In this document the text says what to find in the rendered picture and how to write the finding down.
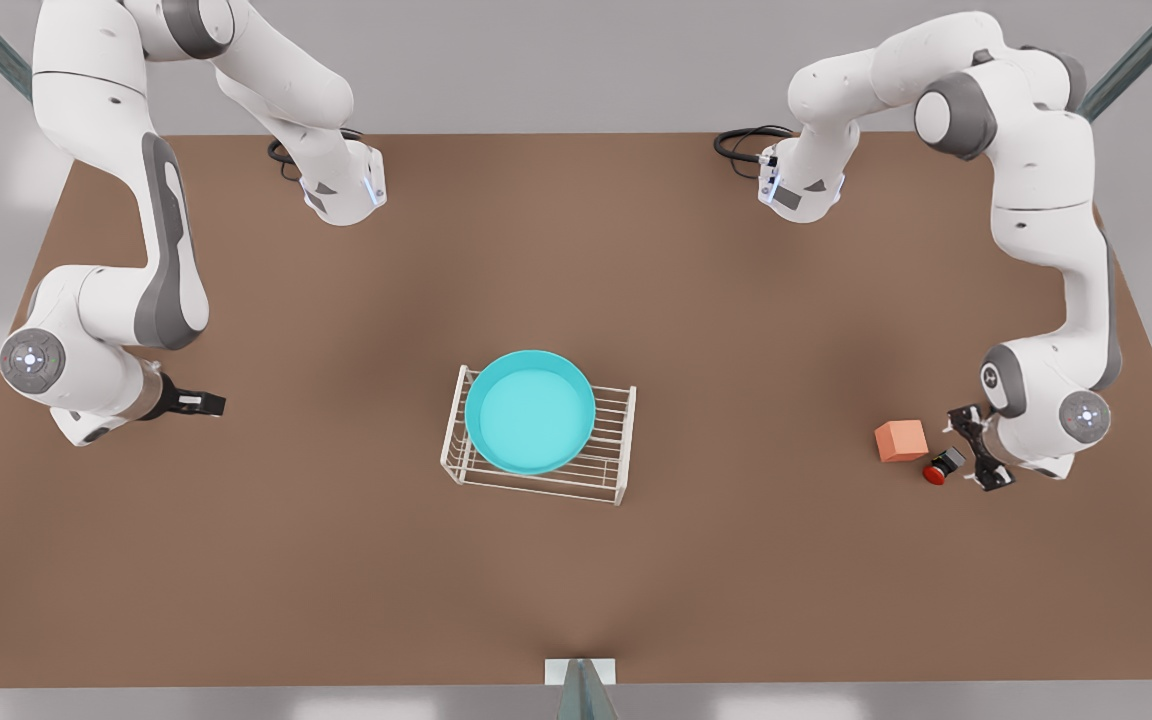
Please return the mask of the turquoise round plate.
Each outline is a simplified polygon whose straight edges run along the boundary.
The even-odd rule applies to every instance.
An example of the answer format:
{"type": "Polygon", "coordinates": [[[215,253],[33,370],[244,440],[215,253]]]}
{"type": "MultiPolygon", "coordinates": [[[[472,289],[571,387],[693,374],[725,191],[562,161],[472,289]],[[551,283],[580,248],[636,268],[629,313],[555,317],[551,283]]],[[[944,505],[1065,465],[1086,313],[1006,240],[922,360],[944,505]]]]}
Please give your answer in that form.
{"type": "Polygon", "coordinates": [[[593,434],[593,387],[558,354],[522,350],[498,357],[468,387],[468,438],[490,464],[540,475],[579,455],[593,434]]]}

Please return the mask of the orange cube block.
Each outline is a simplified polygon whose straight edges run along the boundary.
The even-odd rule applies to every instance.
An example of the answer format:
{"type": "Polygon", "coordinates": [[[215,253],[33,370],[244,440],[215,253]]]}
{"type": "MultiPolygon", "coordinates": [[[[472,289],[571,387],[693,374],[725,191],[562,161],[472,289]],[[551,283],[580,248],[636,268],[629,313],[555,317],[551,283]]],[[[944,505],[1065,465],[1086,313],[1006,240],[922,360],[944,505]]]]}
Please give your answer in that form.
{"type": "Polygon", "coordinates": [[[887,420],[874,430],[876,447],[882,462],[914,461],[929,454],[922,420],[887,420]]]}

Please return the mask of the red button switch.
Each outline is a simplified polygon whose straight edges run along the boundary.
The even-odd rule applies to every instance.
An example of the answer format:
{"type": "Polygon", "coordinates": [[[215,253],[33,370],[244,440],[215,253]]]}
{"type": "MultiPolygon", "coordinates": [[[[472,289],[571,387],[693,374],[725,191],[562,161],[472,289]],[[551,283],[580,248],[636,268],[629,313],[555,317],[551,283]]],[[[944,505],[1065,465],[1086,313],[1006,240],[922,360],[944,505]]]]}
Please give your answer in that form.
{"type": "Polygon", "coordinates": [[[956,471],[963,468],[965,461],[965,456],[957,448],[948,447],[929,460],[927,465],[923,467],[923,478],[933,484],[933,486],[943,486],[946,480],[952,477],[952,473],[956,473],[956,471]]]}

